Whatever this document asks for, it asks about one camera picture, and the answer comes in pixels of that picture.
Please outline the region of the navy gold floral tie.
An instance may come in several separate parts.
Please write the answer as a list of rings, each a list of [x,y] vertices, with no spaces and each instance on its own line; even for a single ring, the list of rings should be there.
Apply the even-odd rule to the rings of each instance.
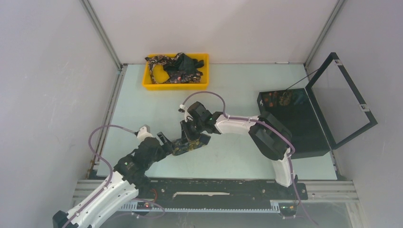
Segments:
[[[173,156],[179,156],[192,150],[199,149],[208,145],[211,137],[206,134],[200,134],[199,138],[193,141],[188,141],[187,138],[174,140],[173,143]]]

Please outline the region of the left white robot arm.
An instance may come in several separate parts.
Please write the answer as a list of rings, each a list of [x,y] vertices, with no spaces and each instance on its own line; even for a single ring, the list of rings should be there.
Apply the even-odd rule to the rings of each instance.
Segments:
[[[138,148],[121,158],[105,181],[78,205],[68,212],[58,211],[52,218],[55,228],[98,228],[129,200],[148,196],[150,180],[145,172],[167,152],[145,126],[135,135]]]

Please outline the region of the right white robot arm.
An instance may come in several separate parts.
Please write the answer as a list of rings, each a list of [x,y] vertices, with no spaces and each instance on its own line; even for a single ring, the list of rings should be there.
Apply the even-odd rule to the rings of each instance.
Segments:
[[[296,191],[295,174],[290,156],[295,151],[291,144],[291,132],[272,114],[244,117],[227,115],[224,112],[208,111],[203,104],[195,102],[190,107],[179,106],[184,113],[181,121],[182,142],[208,142],[205,134],[240,134],[251,137],[259,151],[268,158],[275,172],[277,194],[284,199]]]

